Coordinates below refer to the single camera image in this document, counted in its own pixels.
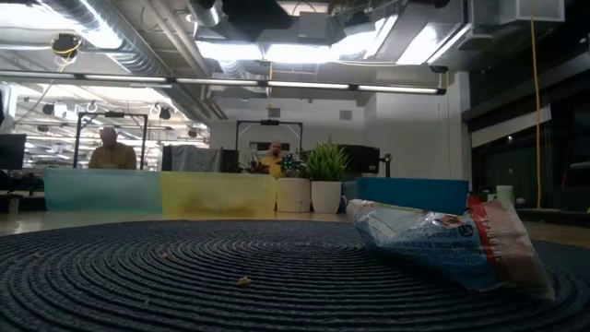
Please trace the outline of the yellow plastic tray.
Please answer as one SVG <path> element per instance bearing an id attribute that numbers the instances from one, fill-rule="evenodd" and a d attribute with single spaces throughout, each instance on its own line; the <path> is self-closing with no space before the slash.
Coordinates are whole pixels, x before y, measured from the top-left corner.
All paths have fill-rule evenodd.
<path id="1" fill-rule="evenodd" d="M 163 172 L 162 211 L 175 217 L 266 218 L 274 215 L 277 180 L 266 174 Z"/>

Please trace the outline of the grey ceiling air unit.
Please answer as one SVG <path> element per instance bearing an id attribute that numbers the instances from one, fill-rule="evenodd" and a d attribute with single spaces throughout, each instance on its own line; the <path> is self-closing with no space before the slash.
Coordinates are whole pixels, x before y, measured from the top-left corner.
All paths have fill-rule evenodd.
<path id="1" fill-rule="evenodd" d="M 332 45 L 346 36 L 343 27 L 326 13 L 300 12 L 298 38 L 301 43 Z"/>

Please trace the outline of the white pot with green plant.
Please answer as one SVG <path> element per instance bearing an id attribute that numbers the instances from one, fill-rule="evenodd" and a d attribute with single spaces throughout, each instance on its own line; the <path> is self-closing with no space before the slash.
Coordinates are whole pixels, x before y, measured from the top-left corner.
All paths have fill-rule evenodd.
<path id="1" fill-rule="evenodd" d="M 314 213 L 338 212 L 348 164 L 346 151 L 331 139 L 318 143 L 305 154 L 302 172 L 311 182 Z"/>

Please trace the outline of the black computer monitor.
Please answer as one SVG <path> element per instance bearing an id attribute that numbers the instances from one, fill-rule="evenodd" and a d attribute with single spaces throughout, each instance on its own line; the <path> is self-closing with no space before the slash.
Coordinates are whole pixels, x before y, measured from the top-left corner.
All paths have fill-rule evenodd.
<path id="1" fill-rule="evenodd" d="M 0 134 L 0 170 L 21 170 L 25 154 L 25 134 Z"/>
<path id="2" fill-rule="evenodd" d="M 339 146 L 348 157 L 347 171 L 350 173 L 378 173 L 380 167 L 380 150 L 359 145 Z"/>

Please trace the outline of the white ceiling duct box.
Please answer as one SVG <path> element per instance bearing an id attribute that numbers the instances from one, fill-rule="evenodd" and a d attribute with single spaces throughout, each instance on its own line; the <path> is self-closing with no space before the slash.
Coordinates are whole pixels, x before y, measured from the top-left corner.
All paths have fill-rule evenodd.
<path id="1" fill-rule="evenodd" d="M 564 0 L 499 0 L 499 22 L 508 24 L 530 19 L 541 22 L 563 22 Z"/>

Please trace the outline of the person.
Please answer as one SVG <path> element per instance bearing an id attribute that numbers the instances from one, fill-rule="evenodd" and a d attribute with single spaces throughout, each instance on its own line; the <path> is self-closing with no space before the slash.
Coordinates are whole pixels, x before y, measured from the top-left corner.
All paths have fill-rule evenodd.
<path id="1" fill-rule="evenodd" d="M 90 157 L 90 169 L 135 170 L 136 153 L 134 149 L 117 141 L 117 133 L 112 127 L 100 130 L 102 145 Z"/>
<path id="2" fill-rule="evenodd" d="M 281 170 L 281 151 L 281 142 L 274 140 L 271 143 L 266 156 L 261 160 L 261 164 L 263 165 L 264 169 L 275 178 L 281 178 L 283 176 L 283 172 Z"/>

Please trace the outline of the long LED light bar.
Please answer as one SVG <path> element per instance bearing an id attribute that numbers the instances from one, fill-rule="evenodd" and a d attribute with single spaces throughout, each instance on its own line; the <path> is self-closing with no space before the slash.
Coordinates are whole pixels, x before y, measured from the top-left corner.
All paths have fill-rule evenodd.
<path id="1" fill-rule="evenodd" d="M 199 78 L 199 77 L 145 77 L 101 75 L 83 73 L 64 73 L 47 71 L 17 71 L 0 69 L 0 77 L 22 78 L 35 80 L 76 80 L 88 82 L 123 83 L 129 86 L 163 88 L 172 85 L 206 85 L 241 88 L 294 88 L 294 89 L 324 89 L 345 90 L 354 92 L 397 93 L 417 95 L 443 95 L 447 89 L 425 88 L 410 86 L 380 86 L 369 84 L 303 82 L 273 79 L 235 79 L 235 78 Z"/>

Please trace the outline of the teal plastic tray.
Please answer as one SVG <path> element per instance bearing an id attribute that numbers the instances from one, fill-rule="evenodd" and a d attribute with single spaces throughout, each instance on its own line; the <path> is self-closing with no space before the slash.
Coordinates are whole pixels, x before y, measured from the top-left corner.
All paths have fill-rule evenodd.
<path id="1" fill-rule="evenodd" d="M 162 212 L 157 172 L 47 169 L 43 184 L 50 211 Z"/>

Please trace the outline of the blue red-ended granola bar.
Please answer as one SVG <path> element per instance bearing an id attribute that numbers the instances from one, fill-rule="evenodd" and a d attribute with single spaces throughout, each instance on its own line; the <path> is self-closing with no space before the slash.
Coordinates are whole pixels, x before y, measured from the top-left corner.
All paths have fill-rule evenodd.
<path id="1" fill-rule="evenodd" d="M 555 299 L 549 274 L 513 206 L 491 200 L 463 215 L 351 199 L 347 215 L 371 249 L 473 291 L 515 287 Z"/>

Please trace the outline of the white pot with dark succulent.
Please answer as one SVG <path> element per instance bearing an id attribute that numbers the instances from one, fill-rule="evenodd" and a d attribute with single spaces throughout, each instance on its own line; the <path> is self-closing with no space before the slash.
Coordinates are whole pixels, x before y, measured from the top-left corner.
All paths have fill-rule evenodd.
<path id="1" fill-rule="evenodd" d="M 278 163 L 282 176 L 277 179 L 277 211 L 308 213 L 311 207 L 311 182 L 304 177 L 303 162 L 293 154 Z"/>

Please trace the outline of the blue plastic tray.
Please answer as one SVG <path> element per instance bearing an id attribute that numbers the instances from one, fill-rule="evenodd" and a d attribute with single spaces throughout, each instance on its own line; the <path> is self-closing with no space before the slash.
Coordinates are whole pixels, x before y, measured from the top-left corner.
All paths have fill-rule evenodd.
<path id="1" fill-rule="evenodd" d="M 462 215 L 469 183 L 465 180 L 360 177 L 342 183 L 347 199 Z"/>

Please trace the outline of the grey draped cloth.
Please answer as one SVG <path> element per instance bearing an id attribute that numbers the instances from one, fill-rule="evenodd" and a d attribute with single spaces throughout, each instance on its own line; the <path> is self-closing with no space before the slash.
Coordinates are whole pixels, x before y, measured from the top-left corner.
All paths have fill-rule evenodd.
<path id="1" fill-rule="evenodd" d="M 190 145 L 165 146 L 161 169 L 165 172 L 220 172 L 221 150 Z"/>

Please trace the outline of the black metal stand frame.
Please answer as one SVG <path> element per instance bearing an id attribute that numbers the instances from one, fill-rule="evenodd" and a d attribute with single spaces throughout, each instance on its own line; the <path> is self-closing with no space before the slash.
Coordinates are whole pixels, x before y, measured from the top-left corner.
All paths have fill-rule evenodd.
<path id="1" fill-rule="evenodd" d="M 79 153 L 79 145 L 80 145 L 80 140 L 81 140 L 81 132 L 87 125 L 92 124 L 97 116 L 103 116 L 105 118 L 132 117 L 133 119 L 136 119 L 136 118 L 143 119 L 143 124 L 139 125 L 139 127 L 142 129 L 139 169 L 144 170 L 144 162 L 145 162 L 145 157 L 146 157 L 147 133 L 148 133 L 148 116 L 146 114 L 125 113 L 125 112 L 116 112 L 116 111 L 107 111 L 107 112 L 103 112 L 103 113 L 82 112 L 77 115 L 77 130 L 76 130 L 76 136 L 75 136 L 73 168 L 76 169 L 78 166 L 78 153 Z"/>

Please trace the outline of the round dark woven placemat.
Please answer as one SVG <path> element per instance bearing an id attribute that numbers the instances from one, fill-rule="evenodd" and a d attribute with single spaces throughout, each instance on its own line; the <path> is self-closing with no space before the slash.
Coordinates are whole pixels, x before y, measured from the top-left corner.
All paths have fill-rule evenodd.
<path id="1" fill-rule="evenodd" d="M 163 220 L 0 237 L 0 332 L 590 332 L 585 249 L 536 242 L 552 301 L 468 290 L 348 222 Z M 253 282 L 236 285 L 239 278 Z"/>

